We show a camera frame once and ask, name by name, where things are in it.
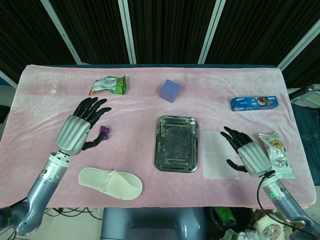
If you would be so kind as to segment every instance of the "pink towel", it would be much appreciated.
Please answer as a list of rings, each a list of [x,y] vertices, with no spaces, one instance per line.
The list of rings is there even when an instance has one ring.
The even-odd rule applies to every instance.
[[[239,173],[240,179],[203,177],[201,142],[199,168],[194,173],[162,172],[154,166],[156,121],[163,115],[194,117],[201,131],[222,131],[223,126],[247,133],[280,133],[296,179],[283,180],[302,206],[315,202],[316,192],[296,126],[282,73],[277,68],[56,68],[29,65],[21,75],[0,144],[0,207],[24,198],[50,152],[66,118],[89,95],[95,80],[126,75],[125,95],[107,91],[103,115],[89,134],[92,141],[100,125],[111,128],[109,140],[71,158],[71,166],[48,207],[200,207],[258,208],[259,179]],[[181,85],[174,103],[158,91],[170,79]],[[240,96],[277,96],[273,110],[232,112],[229,102]],[[124,201],[78,184],[86,167],[130,172],[143,183],[135,200]],[[261,203],[274,208],[262,192]]]

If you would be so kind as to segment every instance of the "black cable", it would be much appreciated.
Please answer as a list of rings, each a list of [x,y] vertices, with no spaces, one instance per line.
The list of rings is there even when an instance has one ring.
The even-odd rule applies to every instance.
[[[51,215],[51,214],[48,213],[49,210],[50,210],[50,208],[47,208],[46,210],[47,210],[47,211],[45,211],[44,214],[47,214],[47,215],[50,216],[50,217],[57,217],[57,216],[59,216],[59,215],[61,214],[60,212],[58,212],[57,215]]]
[[[71,210],[71,211],[62,211],[62,213],[68,214],[68,213],[72,213],[72,212],[79,212],[79,211],[77,211],[78,207],[75,208],[75,209],[72,209],[72,208],[68,208],[68,207],[67,207],[67,209],[69,209],[69,210]]]
[[[82,211],[77,211],[77,212],[79,212],[79,213],[76,214],[76,215],[66,215],[66,214],[63,214],[62,212],[59,212],[58,210],[56,210],[56,209],[54,209],[54,208],[52,208],[52,209],[55,210],[55,211],[56,211],[57,213],[59,213],[59,214],[53,216],[53,215],[49,215],[48,213],[46,213],[47,215],[49,215],[49,216],[51,216],[51,217],[57,217],[57,216],[59,216],[59,215],[62,215],[62,216],[65,216],[65,217],[73,218],[73,217],[79,216],[79,215],[82,214],[82,213],[86,213],[86,212],[85,212],[86,208],[84,208]]]
[[[92,211],[90,211],[88,207],[86,207],[86,209],[88,210],[88,213],[91,215],[91,217],[93,217],[94,219],[97,219],[97,220],[102,220],[102,218],[98,218],[98,217],[94,216],[92,214]]]
[[[16,204],[19,204],[19,203],[23,202],[24,200],[27,200],[27,197],[25,197],[24,199],[21,199],[20,201],[17,201],[16,203],[12,204],[10,207],[13,207]]]
[[[12,234],[10,235],[10,237],[7,240],[10,240],[13,235],[14,235],[13,239],[15,239],[15,237],[17,236],[17,233],[15,230],[13,230]]]
[[[58,214],[62,213],[63,208],[56,209],[55,207],[51,208],[52,210],[56,211]]]
[[[256,191],[256,199],[257,199],[257,201],[258,201],[258,204],[259,204],[259,207],[261,208],[261,210],[265,213],[265,215],[267,215],[269,218],[271,218],[272,220],[276,221],[277,223],[280,223],[280,224],[282,224],[282,225],[285,225],[285,226],[287,226],[287,227],[289,227],[289,228],[292,228],[292,229],[294,229],[294,230],[301,231],[301,232],[303,232],[304,234],[307,234],[307,235],[312,236],[312,237],[314,237],[315,239],[317,239],[317,236],[313,235],[312,233],[310,233],[310,232],[308,232],[308,231],[302,230],[302,229],[300,229],[300,228],[298,228],[298,227],[291,226],[291,225],[286,224],[286,223],[284,223],[284,222],[282,222],[282,221],[279,221],[278,219],[275,219],[274,217],[272,217],[272,216],[262,207],[262,205],[261,205],[261,203],[260,203],[260,197],[259,197],[260,188],[261,188],[261,185],[262,185],[262,183],[264,182],[264,180],[265,180],[269,175],[270,175],[269,173],[266,173],[266,174],[262,177],[262,180],[260,181],[259,186],[258,186],[258,189],[257,189],[257,191]]]
[[[4,230],[3,232],[1,232],[0,235],[6,233],[9,229],[11,229],[11,227],[8,227],[6,230]]]
[[[67,209],[73,210],[73,211],[71,211],[71,212],[78,212],[78,213],[82,212],[81,210],[77,210],[78,208],[79,208],[79,207],[77,207],[76,209],[72,209],[72,208],[67,207]]]

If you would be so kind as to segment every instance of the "chip bag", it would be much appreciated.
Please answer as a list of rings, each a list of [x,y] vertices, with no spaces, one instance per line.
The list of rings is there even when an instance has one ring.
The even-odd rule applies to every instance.
[[[107,90],[113,94],[124,95],[127,89],[126,76],[115,77],[107,76],[94,82],[89,95],[95,95],[97,92]]]
[[[277,132],[272,134],[259,133],[259,138],[264,142],[268,153],[271,168],[280,179],[295,179],[290,160],[283,141]]]

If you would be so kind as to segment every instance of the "black curtain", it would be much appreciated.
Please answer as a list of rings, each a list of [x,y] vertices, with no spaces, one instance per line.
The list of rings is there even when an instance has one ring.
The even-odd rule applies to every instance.
[[[128,64],[117,0],[50,0],[82,62]]]
[[[319,0],[227,0],[206,63],[277,66],[319,18]]]
[[[196,64],[213,0],[128,0],[138,64]]]
[[[320,35],[282,71],[288,88],[320,84]]]
[[[75,61],[39,0],[1,0],[0,70],[18,83],[29,64]]]

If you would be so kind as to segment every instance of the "disposable slipper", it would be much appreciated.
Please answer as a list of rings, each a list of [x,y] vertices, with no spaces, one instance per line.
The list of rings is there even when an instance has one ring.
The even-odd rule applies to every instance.
[[[143,189],[141,180],[132,173],[94,167],[82,169],[78,183],[121,200],[136,199]]]

